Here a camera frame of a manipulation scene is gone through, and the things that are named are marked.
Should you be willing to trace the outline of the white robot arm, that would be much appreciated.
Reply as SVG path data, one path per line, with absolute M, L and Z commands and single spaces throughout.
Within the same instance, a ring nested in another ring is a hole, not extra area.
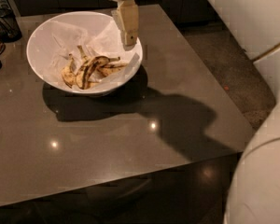
M 258 69 L 272 102 L 236 168 L 220 224 L 280 224 L 280 0 L 207 1 Z

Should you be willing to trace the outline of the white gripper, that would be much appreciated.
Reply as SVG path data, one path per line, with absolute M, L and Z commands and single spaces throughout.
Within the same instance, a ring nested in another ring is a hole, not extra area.
M 125 46 L 133 46 L 138 38 L 139 10 L 134 0 L 110 0 L 118 2 L 112 16 L 118 26 Z

